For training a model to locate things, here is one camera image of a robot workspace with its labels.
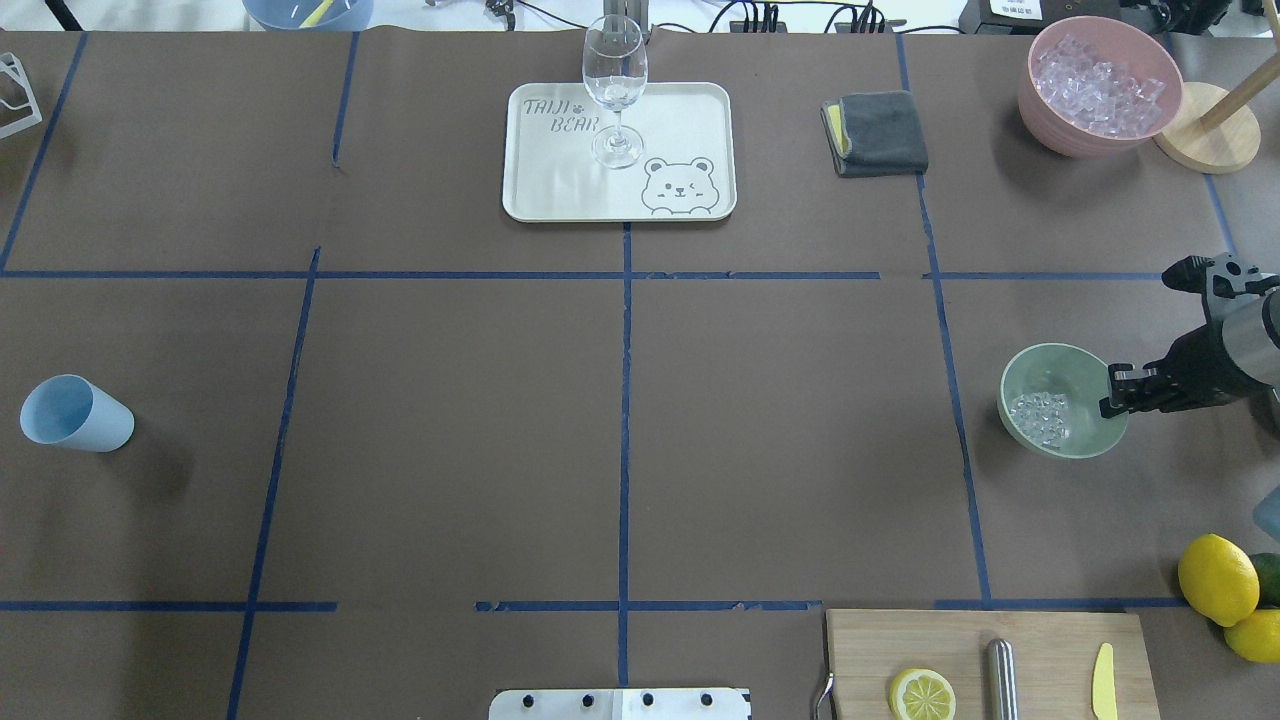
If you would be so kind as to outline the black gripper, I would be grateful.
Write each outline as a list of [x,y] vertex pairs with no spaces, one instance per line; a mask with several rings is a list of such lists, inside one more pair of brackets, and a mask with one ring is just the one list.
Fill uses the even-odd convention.
[[1199,295],[1204,324],[1144,368],[1110,364],[1110,395],[1098,402],[1103,419],[1144,413],[1146,402],[1158,411],[1215,407],[1277,386],[1276,273],[1220,254],[1184,258],[1161,281],[1170,290]]

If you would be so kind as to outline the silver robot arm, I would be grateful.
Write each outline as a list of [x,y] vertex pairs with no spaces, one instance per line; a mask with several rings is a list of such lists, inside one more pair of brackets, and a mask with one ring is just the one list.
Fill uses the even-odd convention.
[[1187,256],[1164,270],[1170,290],[1199,296],[1204,324],[1160,360],[1107,366],[1103,419],[1133,413],[1217,407],[1279,383],[1279,278],[1231,252]]

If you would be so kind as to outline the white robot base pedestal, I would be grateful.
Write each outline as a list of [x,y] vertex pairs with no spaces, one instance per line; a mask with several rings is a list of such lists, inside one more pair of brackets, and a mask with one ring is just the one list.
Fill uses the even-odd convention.
[[731,687],[502,691],[489,719],[751,719],[750,693]]

